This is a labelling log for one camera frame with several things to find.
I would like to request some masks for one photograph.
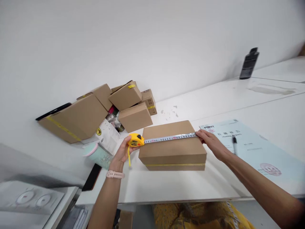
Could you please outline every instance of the paper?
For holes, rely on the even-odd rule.
[[[120,139],[120,134],[116,131],[111,123],[109,123],[106,119],[100,126],[101,129],[101,140],[99,141],[99,145],[111,155],[115,154],[115,148],[117,146],[118,140]]]
[[[200,128],[213,133],[231,152],[234,151],[232,135],[235,135],[237,155],[272,181],[304,178],[304,163],[236,119]]]

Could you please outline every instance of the white device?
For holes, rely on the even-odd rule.
[[[63,193],[20,181],[0,183],[0,228],[43,228]]]

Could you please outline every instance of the wrist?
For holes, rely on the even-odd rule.
[[[233,154],[231,151],[229,150],[226,150],[224,153],[223,153],[223,156],[222,156],[222,162],[225,163],[226,165],[228,165],[230,162],[232,162],[232,160],[234,160],[236,158],[236,155]]]
[[[112,170],[114,172],[123,172],[124,163],[120,160],[116,160],[115,158],[111,161],[108,170]]]

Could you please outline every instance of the brown cardboard box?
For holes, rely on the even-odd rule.
[[[133,212],[121,211],[119,229],[132,229]]]
[[[109,109],[112,106],[112,103],[108,99],[108,97],[111,95],[112,91],[109,88],[108,84],[103,84],[100,87],[97,87],[96,89],[93,89],[92,91],[88,92],[87,94],[78,97],[76,100],[80,100],[84,97],[87,97],[88,95],[94,94],[95,97],[100,101],[100,103],[104,106],[104,108],[109,111]]]
[[[145,103],[121,111],[119,121],[128,133],[153,124]]]
[[[119,111],[137,104],[141,99],[142,94],[133,80],[109,96],[109,100]]]
[[[155,106],[155,99],[153,98],[153,93],[151,89],[141,92],[142,94],[142,101],[140,103],[146,103],[147,109],[150,115],[156,115],[157,110]]]
[[[151,139],[194,133],[190,121],[144,128],[143,138]],[[148,143],[141,146],[139,159],[148,170],[204,170],[207,158],[197,137]]]
[[[40,125],[68,143],[90,138],[108,112],[93,95],[38,121]]]
[[[119,90],[122,86],[124,86],[124,84],[123,84],[123,85],[120,85],[120,86],[118,86],[118,87],[112,88],[112,89],[111,89],[112,93],[113,93],[113,92],[116,92],[117,90]]]

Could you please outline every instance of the red stamp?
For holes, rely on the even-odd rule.
[[[281,171],[278,168],[274,167],[273,165],[267,163],[261,163],[261,168],[270,175],[274,175],[277,177],[282,175]]]

